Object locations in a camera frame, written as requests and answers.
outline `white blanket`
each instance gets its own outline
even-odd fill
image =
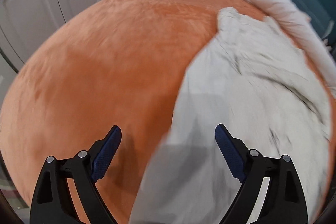
[[[225,8],[218,34],[187,69],[171,130],[147,167],[130,223],[220,222],[241,185],[214,140],[220,123],[264,156],[291,156],[312,218],[326,187],[328,97],[272,18],[260,22]],[[250,221],[266,191],[264,185]]]

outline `metal pivot screw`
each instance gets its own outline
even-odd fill
[[[51,162],[54,161],[54,157],[53,157],[53,156],[50,156],[50,157],[47,158],[46,161],[47,161],[47,163],[51,163]]]
[[[284,161],[287,161],[287,162],[290,162],[290,161],[291,161],[291,157],[288,156],[288,155],[283,155],[282,158],[283,158]]]
[[[86,157],[86,155],[87,155],[87,152],[86,151],[80,151],[79,153],[78,153],[78,156],[80,157],[80,158],[84,158],[84,157]]]
[[[256,157],[256,156],[259,155],[259,152],[258,152],[257,150],[252,149],[252,150],[250,151],[250,155],[253,156],[253,157]]]

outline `orange velvet fabric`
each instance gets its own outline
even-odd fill
[[[25,201],[46,157],[73,157],[116,124],[122,142],[97,188],[118,223],[127,223],[171,126],[184,72],[217,32],[224,7],[265,15],[243,0],[102,0],[53,34],[20,71],[0,114],[1,153]],[[87,222],[73,183],[70,190]]]

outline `blue gripper pad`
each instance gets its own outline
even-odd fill
[[[109,168],[109,165],[121,142],[121,130],[115,127],[113,132],[105,140],[101,150],[92,162],[91,179],[94,183],[102,179]]]
[[[246,179],[244,161],[221,125],[218,125],[215,129],[215,139],[233,177],[243,183]]]

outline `white duvet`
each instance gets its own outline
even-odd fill
[[[265,3],[270,5],[263,10],[308,53],[315,48],[323,52],[319,56],[313,51],[311,57],[333,89],[334,63],[302,14],[295,7],[285,14],[271,0]],[[271,17],[260,22],[234,8],[220,11],[217,35],[185,73],[171,130],[145,171],[130,223],[220,222],[241,185],[215,142],[214,130],[220,123],[264,156],[290,155],[310,221],[315,216],[326,188],[331,110],[302,51],[277,22]],[[250,222],[258,218],[266,190],[265,184]]]

